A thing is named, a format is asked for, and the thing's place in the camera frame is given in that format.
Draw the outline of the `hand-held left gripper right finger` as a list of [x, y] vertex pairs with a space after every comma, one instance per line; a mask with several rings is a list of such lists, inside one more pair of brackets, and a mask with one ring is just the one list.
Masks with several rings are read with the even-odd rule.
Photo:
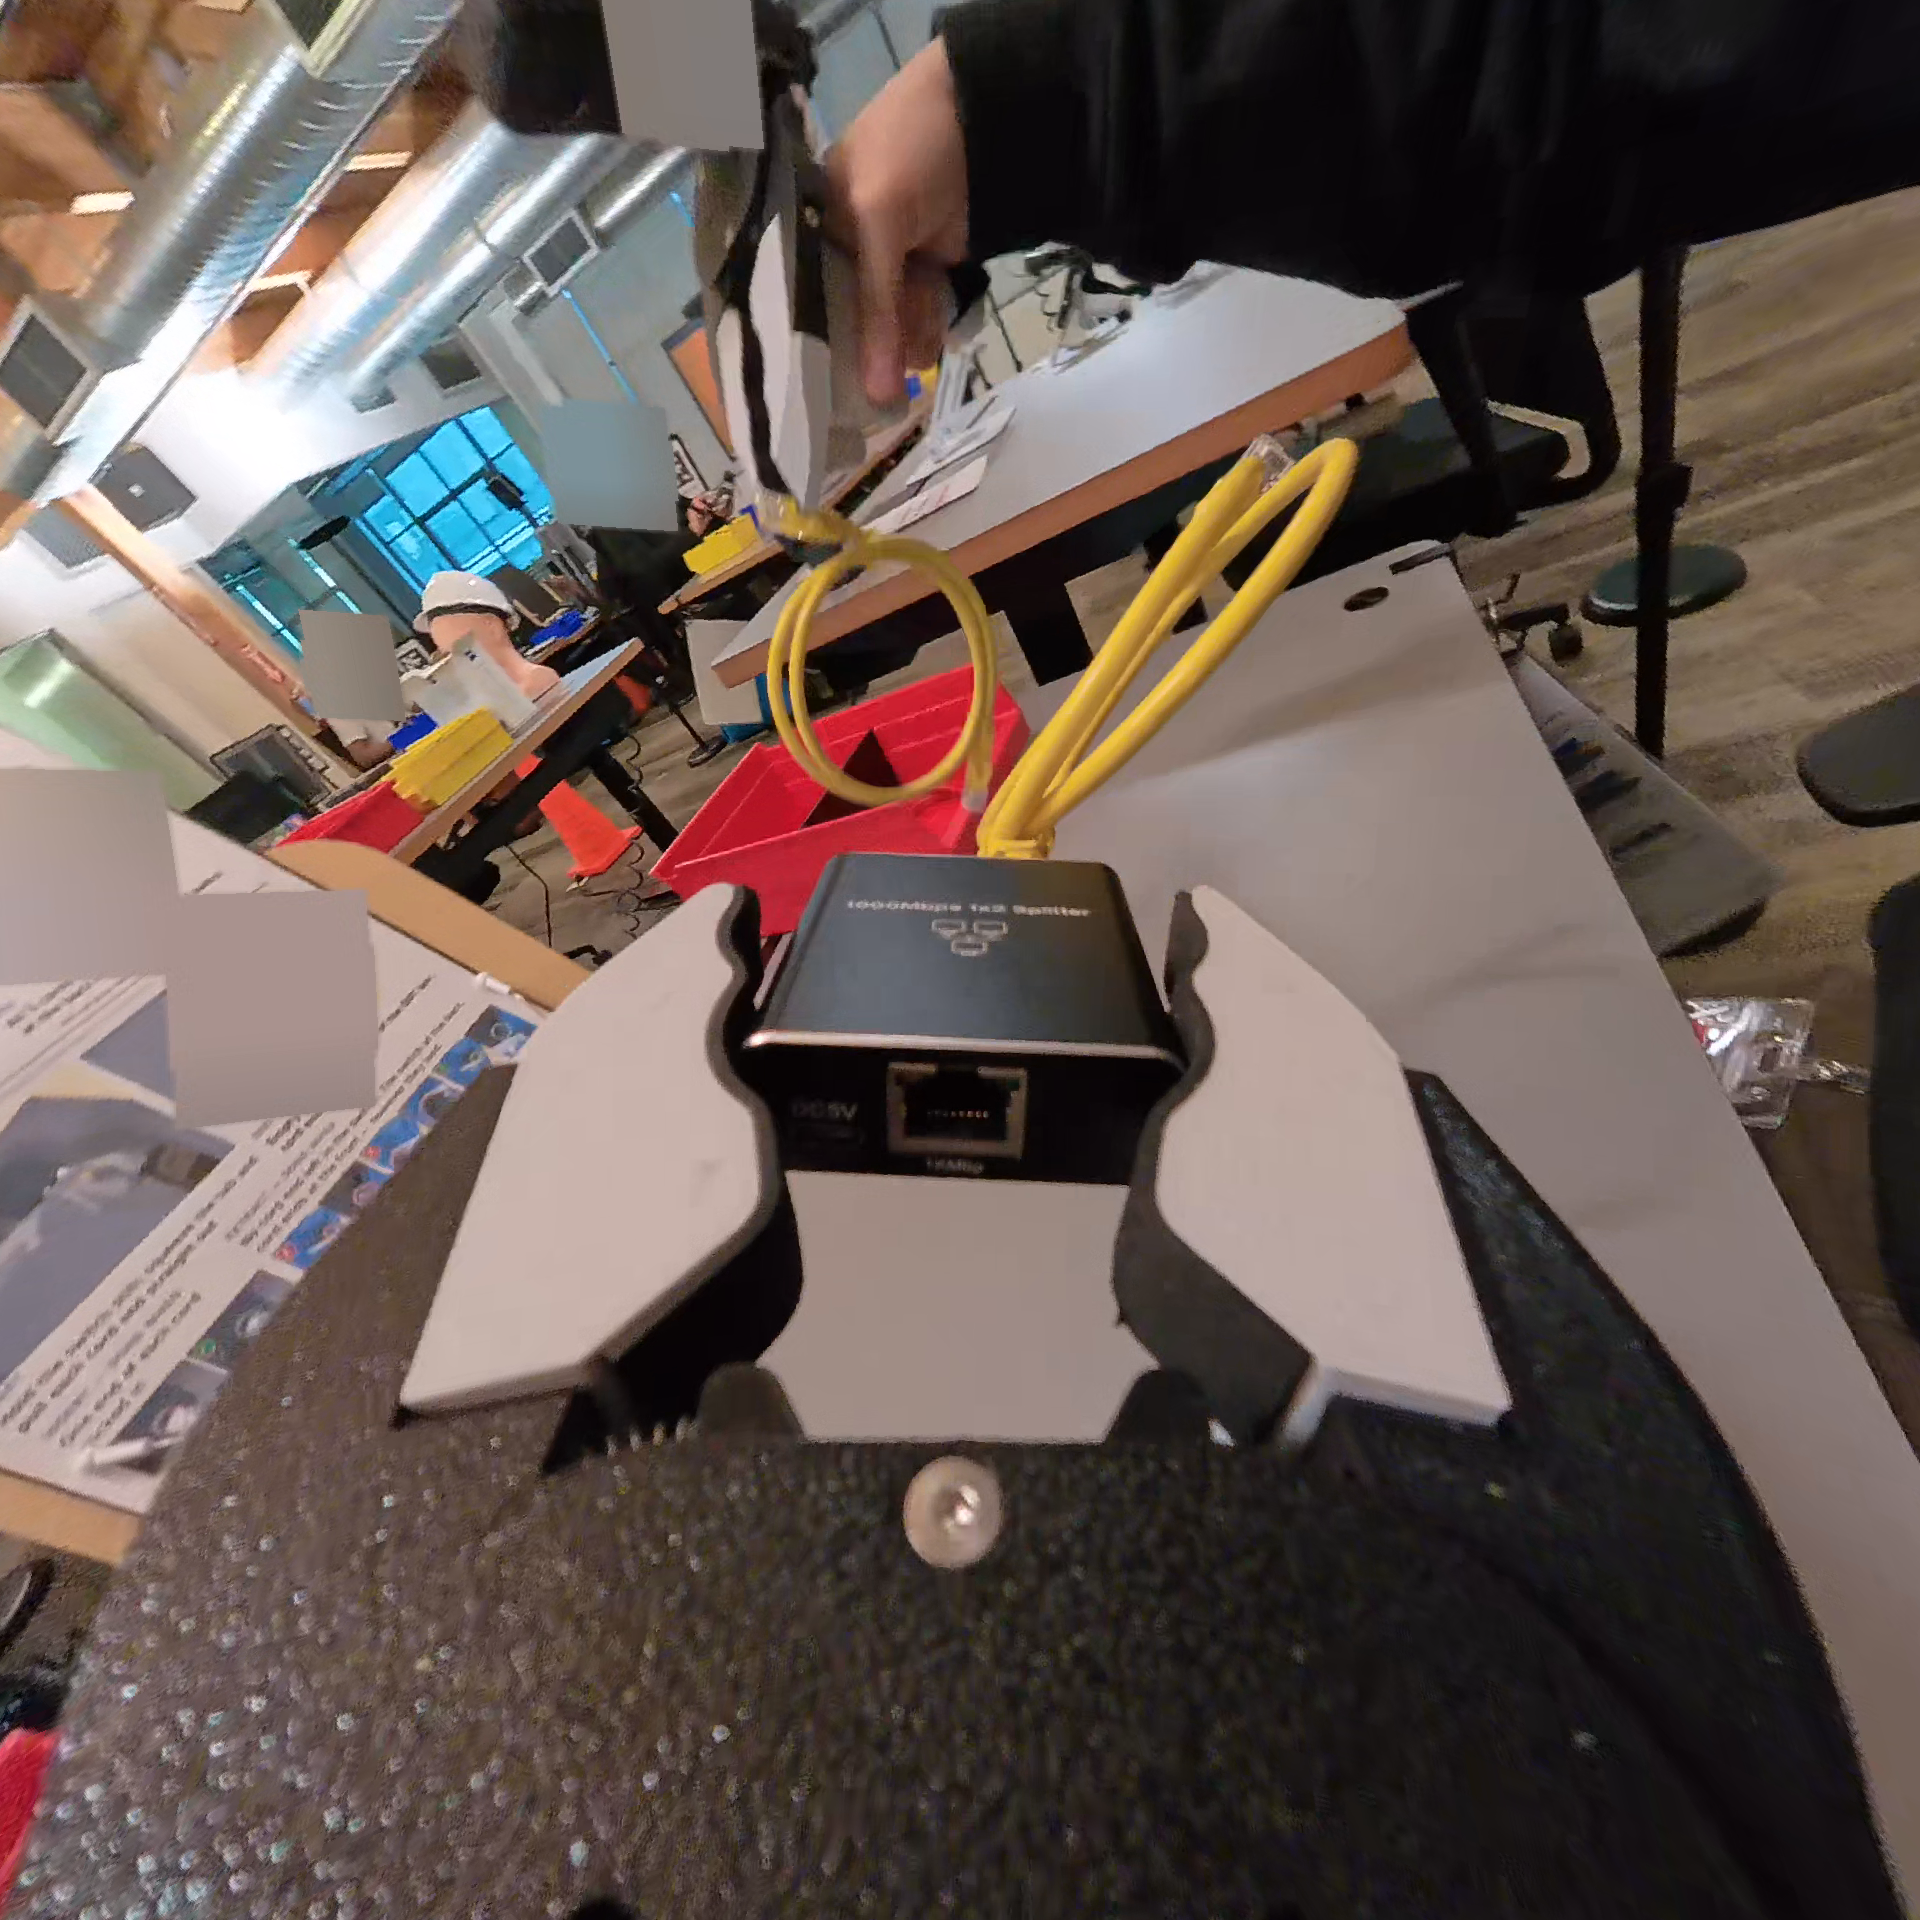
[[1514, 1392], [1395, 1050], [1208, 883], [1171, 901], [1163, 989], [1184, 1067], [1115, 1229], [1128, 1334], [1239, 1446], [1297, 1448], [1338, 1403], [1497, 1428]]

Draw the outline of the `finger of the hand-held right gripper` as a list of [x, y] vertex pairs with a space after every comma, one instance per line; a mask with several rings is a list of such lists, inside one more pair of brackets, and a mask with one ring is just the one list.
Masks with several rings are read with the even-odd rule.
[[822, 249], [797, 224], [739, 232], [713, 285], [712, 343], [751, 491], [822, 506]]
[[829, 486], [904, 416], [904, 401], [875, 403], [862, 384], [858, 275], [829, 232], [825, 168], [806, 147], [789, 199], [789, 490], [799, 506], [824, 507]]

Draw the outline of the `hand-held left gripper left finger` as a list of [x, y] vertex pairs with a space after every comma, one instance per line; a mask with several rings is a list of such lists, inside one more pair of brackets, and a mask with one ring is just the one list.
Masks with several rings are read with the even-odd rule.
[[641, 1360], [670, 1401], [756, 1362], [801, 1300], [771, 1116], [737, 1067], [757, 901], [712, 883], [601, 965], [515, 1057], [397, 1392], [443, 1416]]

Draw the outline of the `red plastic bin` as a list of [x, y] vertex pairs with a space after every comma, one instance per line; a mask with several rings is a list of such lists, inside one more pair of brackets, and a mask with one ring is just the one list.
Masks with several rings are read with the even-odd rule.
[[[815, 724], [832, 763], [842, 742], [873, 727], [895, 778], [923, 775], [953, 743], [972, 700], [969, 668], [862, 700]], [[679, 900], [715, 886], [756, 893], [761, 934], [792, 932], [825, 863], [849, 852], [972, 853], [977, 828], [961, 804], [960, 778], [907, 799], [807, 825], [822, 784], [778, 739], [756, 743], [720, 781], [658, 857], [654, 875]]]

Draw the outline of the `black ethernet splitter box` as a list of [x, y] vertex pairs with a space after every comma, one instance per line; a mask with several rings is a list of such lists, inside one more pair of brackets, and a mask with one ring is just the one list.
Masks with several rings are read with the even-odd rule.
[[788, 1171], [1124, 1188], [1184, 1047], [1096, 861], [840, 853], [737, 1052]]

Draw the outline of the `person's right hand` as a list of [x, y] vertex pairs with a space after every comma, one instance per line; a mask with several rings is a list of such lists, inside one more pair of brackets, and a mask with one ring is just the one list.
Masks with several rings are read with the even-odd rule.
[[853, 278], [856, 360], [873, 407], [943, 350], [950, 275], [969, 257], [967, 156], [948, 39], [905, 59], [827, 147], [827, 229]]

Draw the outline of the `orange display screen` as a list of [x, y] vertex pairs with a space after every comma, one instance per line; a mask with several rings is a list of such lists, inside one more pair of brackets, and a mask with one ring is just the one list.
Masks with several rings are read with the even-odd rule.
[[707, 325], [698, 313], [686, 315], [662, 342], [667, 364], [679, 376], [717, 446], [731, 455], [734, 439], [725, 401], [713, 369]]

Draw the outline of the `printed instruction sheet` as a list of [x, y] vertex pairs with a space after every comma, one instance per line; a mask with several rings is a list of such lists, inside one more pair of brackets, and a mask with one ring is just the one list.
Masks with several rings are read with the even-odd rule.
[[305, 1271], [546, 1012], [434, 955], [400, 962], [363, 1110], [177, 1116], [160, 989], [90, 989], [35, 1057], [7, 1005], [2, 1124], [3, 1475], [144, 1513]]

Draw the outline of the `orange traffic cone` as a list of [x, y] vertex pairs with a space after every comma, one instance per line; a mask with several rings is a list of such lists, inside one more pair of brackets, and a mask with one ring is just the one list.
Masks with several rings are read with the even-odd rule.
[[551, 785], [537, 810], [568, 853], [571, 886], [607, 875], [644, 837], [644, 828], [613, 820], [568, 781]]

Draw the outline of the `mannequin head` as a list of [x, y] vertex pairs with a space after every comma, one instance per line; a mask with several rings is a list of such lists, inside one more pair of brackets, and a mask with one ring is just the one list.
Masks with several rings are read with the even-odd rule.
[[536, 707], [561, 688], [561, 676], [527, 660], [509, 626], [490, 611], [453, 611], [430, 624], [439, 664], [435, 685], [465, 693], [469, 707], [486, 707], [507, 729], [526, 725]]

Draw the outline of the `black bin divider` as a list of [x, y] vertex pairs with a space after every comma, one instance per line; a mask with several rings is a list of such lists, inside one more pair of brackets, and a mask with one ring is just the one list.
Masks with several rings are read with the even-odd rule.
[[822, 781], [822, 795], [807, 813], [807, 825], [849, 817], [900, 799], [898, 772], [884, 737], [873, 727], [849, 733], [840, 745], [847, 747], [847, 753], [832, 763], [836, 781]]

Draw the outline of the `stack of red bins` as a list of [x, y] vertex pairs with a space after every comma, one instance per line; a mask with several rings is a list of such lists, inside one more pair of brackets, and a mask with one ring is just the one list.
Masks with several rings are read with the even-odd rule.
[[283, 833], [278, 845], [348, 843], [389, 853], [408, 840], [426, 820], [426, 811], [408, 799], [394, 780], [378, 780], [359, 787], [338, 804], [318, 811], [311, 820]]

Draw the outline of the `stack of yellow bins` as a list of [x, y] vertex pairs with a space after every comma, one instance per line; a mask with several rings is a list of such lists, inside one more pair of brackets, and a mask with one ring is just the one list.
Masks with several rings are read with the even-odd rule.
[[434, 811], [503, 759], [513, 743], [513, 732], [498, 714], [474, 707], [421, 732], [397, 751], [387, 785], [417, 811]]

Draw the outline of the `clear plastic bag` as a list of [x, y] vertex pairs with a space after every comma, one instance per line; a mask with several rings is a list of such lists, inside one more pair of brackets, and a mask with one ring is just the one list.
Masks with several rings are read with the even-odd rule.
[[1740, 1124], [1779, 1130], [1825, 1067], [1814, 1052], [1816, 1001], [1803, 996], [1687, 996], [1691, 1033]]

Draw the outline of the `printed booklet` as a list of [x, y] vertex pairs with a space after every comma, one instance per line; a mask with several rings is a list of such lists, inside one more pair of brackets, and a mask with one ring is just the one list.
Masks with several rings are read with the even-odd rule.
[[1779, 870], [1529, 651], [1514, 651], [1506, 671], [1652, 953], [1702, 953], [1747, 934]]

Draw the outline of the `black office chair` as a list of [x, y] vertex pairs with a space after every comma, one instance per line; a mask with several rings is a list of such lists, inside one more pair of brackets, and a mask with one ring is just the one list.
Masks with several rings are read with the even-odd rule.
[[1445, 536], [1507, 533], [1616, 473], [1619, 418], [1583, 295], [1454, 282], [1407, 302], [1403, 325], [1457, 447]]

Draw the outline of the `black round stand base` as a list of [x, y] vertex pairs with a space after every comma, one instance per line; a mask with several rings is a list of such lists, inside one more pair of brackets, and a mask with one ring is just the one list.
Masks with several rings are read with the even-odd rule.
[[1917, 822], [1917, 685], [1811, 732], [1796, 774], [1811, 804], [1847, 828]]

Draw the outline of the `black stand pole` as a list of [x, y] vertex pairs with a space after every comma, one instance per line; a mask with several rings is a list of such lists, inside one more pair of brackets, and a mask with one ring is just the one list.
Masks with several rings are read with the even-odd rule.
[[1677, 539], [1694, 467], [1677, 454], [1677, 371], [1687, 247], [1649, 254], [1639, 267], [1639, 459], [1634, 480], [1634, 551], [1586, 587], [1580, 611], [1634, 634], [1634, 724], [1639, 751], [1667, 753], [1670, 629], [1728, 601], [1747, 583], [1740, 551]]

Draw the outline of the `silver ventilation duct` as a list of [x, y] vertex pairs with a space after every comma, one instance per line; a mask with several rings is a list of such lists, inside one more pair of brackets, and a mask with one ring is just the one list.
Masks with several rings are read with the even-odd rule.
[[453, 4], [252, 4], [201, 119], [74, 293], [3, 328], [3, 499], [84, 483], [180, 381], [443, 34]]
[[468, 104], [253, 353], [252, 381], [276, 394], [333, 385], [367, 406], [565, 216], [644, 204], [690, 158], [652, 139], [519, 133]]

